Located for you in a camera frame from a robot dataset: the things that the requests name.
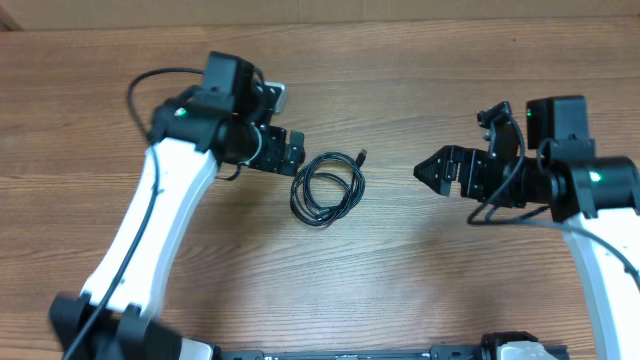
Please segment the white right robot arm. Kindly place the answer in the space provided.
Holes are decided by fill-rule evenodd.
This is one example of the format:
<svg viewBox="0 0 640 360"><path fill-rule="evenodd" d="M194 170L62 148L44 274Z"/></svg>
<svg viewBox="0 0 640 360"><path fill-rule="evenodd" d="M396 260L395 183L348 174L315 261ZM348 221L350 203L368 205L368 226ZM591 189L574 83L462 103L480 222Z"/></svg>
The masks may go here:
<svg viewBox="0 0 640 360"><path fill-rule="evenodd" d="M582 282L600 359L639 356L639 170L599 157L582 95L530 100L520 127L508 102L478 112L489 146L442 147L414 176L478 201L471 226L561 231Z"/></svg>

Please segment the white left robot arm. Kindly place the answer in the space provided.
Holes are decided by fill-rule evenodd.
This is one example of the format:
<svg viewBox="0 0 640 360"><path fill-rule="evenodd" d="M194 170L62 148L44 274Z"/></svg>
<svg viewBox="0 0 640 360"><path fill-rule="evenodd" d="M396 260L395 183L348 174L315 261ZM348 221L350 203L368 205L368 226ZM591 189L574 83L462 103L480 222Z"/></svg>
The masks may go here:
<svg viewBox="0 0 640 360"><path fill-rule="evenodd" d="M218 359L218 346L159 318L190 219L222 164L294 176L304 137L271 123L285 85L252 63L213 52L202 81L170 97L143 127L139 184L106 255L80 294L58 295L50 322L67 359Z"/></svg>

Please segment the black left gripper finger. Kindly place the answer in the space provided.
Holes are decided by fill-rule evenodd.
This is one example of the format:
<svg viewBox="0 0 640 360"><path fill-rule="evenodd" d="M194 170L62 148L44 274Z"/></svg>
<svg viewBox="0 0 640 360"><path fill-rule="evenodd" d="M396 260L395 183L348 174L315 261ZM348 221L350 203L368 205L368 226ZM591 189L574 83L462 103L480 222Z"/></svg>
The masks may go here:
<svg viewBox="0 0 640 360"><path fill-rule="evenodd" d="M289 145L292 150L304 149L305 135L299 131L291 131L289 134Z"/></svg>
<svg viewBox="0 0 640 360"><path fill-rule="evenodd" d="M294 177L306 158L305 152L289 152L284 159L284 174Z"/></svg>

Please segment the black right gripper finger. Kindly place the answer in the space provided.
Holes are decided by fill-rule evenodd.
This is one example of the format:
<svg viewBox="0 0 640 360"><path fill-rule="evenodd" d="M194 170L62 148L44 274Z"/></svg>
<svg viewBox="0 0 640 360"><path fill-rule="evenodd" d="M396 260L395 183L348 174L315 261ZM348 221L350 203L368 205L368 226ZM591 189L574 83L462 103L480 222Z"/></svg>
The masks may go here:
<svg viewBox="0 0 640 360"><path fill-rule="evenodd" d="M434 155L414 167L416 178L456 178L461 160L458 146L442 147Z"/></svg>
<svg viewBox="0 0 640 360"><path fill-rule="evenodd" d="M442 178L436 167L421 168L418 171L418 179L439 195L449 196L451 182Z"/></svg>

